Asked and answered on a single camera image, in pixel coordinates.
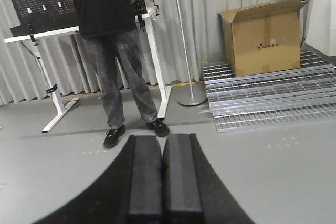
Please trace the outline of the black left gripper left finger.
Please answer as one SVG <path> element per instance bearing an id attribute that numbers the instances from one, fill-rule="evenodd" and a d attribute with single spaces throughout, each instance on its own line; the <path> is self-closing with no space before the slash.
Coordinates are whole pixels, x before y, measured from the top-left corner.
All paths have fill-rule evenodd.
<path id="1" fill-rule="evenodd" d="M 128 223 L 162 223 L 162 156 L 155 136 L 136 136 Z"/>

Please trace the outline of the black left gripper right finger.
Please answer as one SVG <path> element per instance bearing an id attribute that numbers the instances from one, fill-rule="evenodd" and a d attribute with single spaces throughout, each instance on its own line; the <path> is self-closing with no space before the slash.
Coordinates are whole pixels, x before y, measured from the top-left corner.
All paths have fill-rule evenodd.
<path id="1" fill-rule="evenodd" d="M 202 223 L 203 211 L 191 140 L 171 134 L 163 152 L 163 206 L 166 223 Z"/>

